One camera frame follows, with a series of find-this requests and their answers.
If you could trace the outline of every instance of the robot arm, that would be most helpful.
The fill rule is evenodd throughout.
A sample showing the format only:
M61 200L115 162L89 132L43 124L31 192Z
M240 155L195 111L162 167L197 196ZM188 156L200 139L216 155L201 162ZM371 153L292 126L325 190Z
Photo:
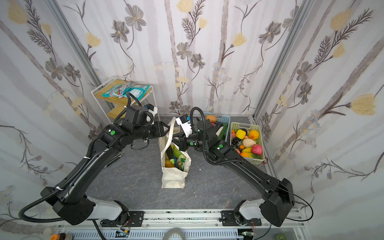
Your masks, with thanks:
M106 126L92 141L87 156L55 187L46 187L41 192L42 198L24 207L19 217L30 222L53 222L66 220L72 225L84 220L104 219L102 226L122 226L129 220L128 209L119 201L106 202L85 195L85 191L109 163L115 161L120 152L135 139L153 139L165 136L168 130L163 122L154 122L153 106L127 106L123 119ZM233 147L218 140L216 130L209 120L202 119L196 124L197 130L174 136L172 141L180 150L192 147L205 152L206 160L213 165L223 165L231 169L262 195L264 203L259 208L263 216L275 226L281 226L294 205L292 184L283 179L281 182L259 170L246 161ZM25 212L40 202L46 201L53 206L60 218L36 219L25 215ZM253 204L244 203L235 211L236 221L241 225L254 218L249 214Z

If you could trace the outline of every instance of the green plastic basket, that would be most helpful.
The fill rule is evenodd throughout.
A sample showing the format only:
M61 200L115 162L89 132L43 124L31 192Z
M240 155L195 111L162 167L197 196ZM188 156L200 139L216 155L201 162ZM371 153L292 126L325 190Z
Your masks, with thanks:
M259 138L255 140L256 144L260 145L263 147L263 153L261 154L262 158L261 159L256 159L256 158L250 158L250 157L245 157L246 160L248 160L250 163L258 165L264 161L264 146L263 146L263 137L262 137L262 132L260 130L259 125L254 125L254 124L249 124L249 123L242 123L242 122L231 122L231 132L232 130L237 130L245 128L248 131L251 130L257 130L259 132ZM230 137L229 143L232 145L232 138Z

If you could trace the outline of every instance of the cucumber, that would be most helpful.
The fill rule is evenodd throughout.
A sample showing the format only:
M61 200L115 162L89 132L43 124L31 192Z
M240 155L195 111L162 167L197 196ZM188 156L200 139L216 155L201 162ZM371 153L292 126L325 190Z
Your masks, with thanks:
M221 130L220 134L218 135L217 139L221 140L225 134L225 132L228 129L228 123L224 124L223 130Z

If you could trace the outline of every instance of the wall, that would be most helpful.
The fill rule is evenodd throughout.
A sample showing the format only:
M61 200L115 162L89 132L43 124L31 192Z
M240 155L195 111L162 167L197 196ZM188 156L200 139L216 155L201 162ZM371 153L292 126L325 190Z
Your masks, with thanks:
M383 21L383 1L315 1L257 116L314 240L384 234Z
M300 3L59 1L100 78L152 84L171 115L253 113Z
M107 119L44 1L0 1L0 12L0 235L48 239L56 223L18 212L72 170ZM27 214L57 217L45 204Z

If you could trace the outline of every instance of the marble pattern floor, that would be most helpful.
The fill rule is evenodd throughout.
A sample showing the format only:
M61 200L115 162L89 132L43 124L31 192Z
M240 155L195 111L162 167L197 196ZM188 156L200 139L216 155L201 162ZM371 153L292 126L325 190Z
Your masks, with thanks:
M162 117L168 123L170 117ZM249 123L247 117L232 121ZM129 209L230 209L243 199L260 195L234 172L208 164L201 152L188 150L192 165L184 189L161 188L161 163L158 140L150 140L141 151L129 147L123 156L103 169L86 194L101 200L119 200Z

